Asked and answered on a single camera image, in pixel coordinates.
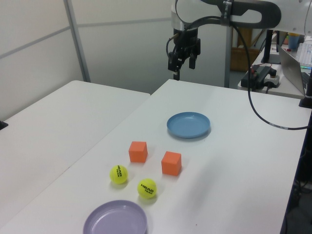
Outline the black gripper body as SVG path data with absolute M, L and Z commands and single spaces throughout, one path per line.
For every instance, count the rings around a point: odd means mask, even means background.
M 201 43 L 198 38 L 198 28 L 189 29 L 185 33 L 182 30 L 174 29 L 175 34 L 178 36 L 174 39 L 174 52 L 200 55 Z

